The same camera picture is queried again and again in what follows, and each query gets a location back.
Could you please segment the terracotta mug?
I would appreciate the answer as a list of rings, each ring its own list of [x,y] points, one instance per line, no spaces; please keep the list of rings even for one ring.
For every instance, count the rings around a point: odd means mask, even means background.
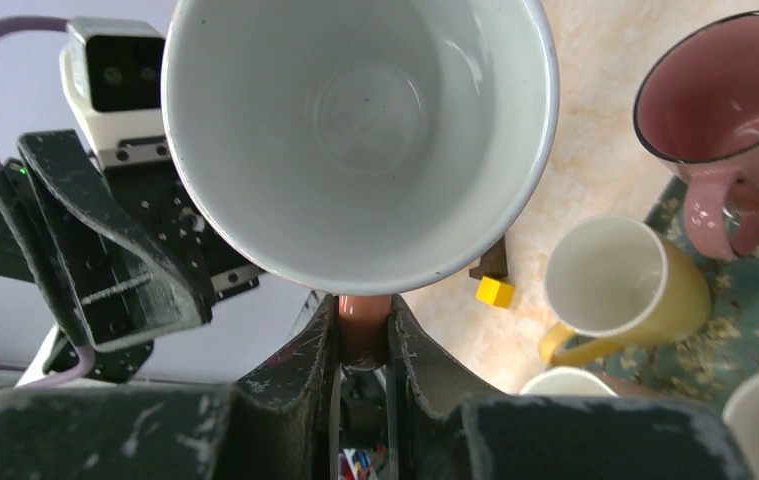
[[[207,223],[338,295],[342,360],[371,368],[392,296],[478,259],[529,202],[559,72],[538,1],[181,1],[161,96]]]

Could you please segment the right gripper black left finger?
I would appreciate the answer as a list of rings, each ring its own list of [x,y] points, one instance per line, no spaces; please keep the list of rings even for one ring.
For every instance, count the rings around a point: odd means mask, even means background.
[[[0,393],[0,479],[330,479],[337,302],[232,384]]]

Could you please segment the pale pink tall mug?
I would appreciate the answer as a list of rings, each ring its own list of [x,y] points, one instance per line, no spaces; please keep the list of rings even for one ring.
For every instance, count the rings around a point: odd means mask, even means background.
[[[605,374],[574,367],[555,367],[530,379],[521,395],[536,396],[599,396],[599,397],[665,397],[665,394]]]

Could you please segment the pink upside-down mug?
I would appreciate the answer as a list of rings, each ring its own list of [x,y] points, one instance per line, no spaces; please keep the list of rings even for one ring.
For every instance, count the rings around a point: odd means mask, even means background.
[[[687,184],[684,223],[704,256],[759,246],[759,11],[710,23],[671,47],[637,92],[641,145]]]

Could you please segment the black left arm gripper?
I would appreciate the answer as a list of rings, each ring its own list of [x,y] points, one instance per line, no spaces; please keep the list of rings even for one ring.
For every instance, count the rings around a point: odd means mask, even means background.
[[[105,151],[105,170],[72,130],[24,134],[18,148],[26,166],[0,170],[0,276],[34,284],[59,325],[44,372],[91,348],[89,377],[125,383],[157,338],[208,324],[217,303],[258,286],[260,269],[191,201],[164,138]]]

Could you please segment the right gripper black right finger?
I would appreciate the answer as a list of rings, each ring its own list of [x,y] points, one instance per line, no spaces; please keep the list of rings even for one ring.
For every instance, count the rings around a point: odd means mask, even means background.
[[[399,296],[388,320],[395,479],[749,479],[720,418],[664,396],[509,395],[473,374]]]

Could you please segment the yellow mug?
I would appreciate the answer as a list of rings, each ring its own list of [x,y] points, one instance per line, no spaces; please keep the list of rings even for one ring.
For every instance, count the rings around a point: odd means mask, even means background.
[[[557,324],[539,342],[548,366],[581,366],[632,346],[679,342],[710,318],[707,281],[692,258],[647,224],[590,217],[557,243],[544,291]]]

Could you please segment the teal blossom-pattern tray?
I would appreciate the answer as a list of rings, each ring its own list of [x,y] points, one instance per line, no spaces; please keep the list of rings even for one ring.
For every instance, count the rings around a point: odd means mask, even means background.
[[[689,254],[705,275],[713,298],[708,323],[682,342],[628,347],[584,367],[721,411],[733,391],[759,373],[759,247],[734,262],[697,253],[684,233],[685,191],[684,182],[672,179],[645,221]]]

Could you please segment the dark brown block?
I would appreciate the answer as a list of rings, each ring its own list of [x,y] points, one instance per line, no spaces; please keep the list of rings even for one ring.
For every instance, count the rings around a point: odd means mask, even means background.
[[[479,263],[468,270],[468,275],[477,280],[483,277],[501,280],[509,276],[505,237],[501,237],[482,254]]]

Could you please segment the small yellow cube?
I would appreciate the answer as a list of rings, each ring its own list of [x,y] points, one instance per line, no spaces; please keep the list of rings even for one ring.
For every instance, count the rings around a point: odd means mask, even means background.
[[[514,293],[514,285],[503,280],[483,276],[476,291],[476,298],[489,306],[508,309]]]

